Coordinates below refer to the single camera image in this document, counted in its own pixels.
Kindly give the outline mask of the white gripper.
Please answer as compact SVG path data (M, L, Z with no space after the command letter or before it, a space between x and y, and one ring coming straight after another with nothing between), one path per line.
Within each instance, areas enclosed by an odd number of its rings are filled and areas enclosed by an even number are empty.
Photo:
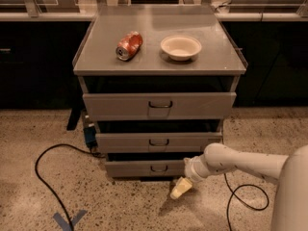
M184 174L187 177L180 177L170 193L172 199L178 199L193 187L193 183L200 182L209 176L209 169L202 161L201 156L184 159Z

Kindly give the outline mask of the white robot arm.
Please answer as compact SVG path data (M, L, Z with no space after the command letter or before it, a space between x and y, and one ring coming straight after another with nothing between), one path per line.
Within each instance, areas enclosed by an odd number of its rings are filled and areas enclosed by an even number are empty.
M271 231L308 231L308 146L291 155L274 155L234 150L221 143L207 145L204 152L184 160L184 175L170 193L173 199L194 183L235 169L277 186Z

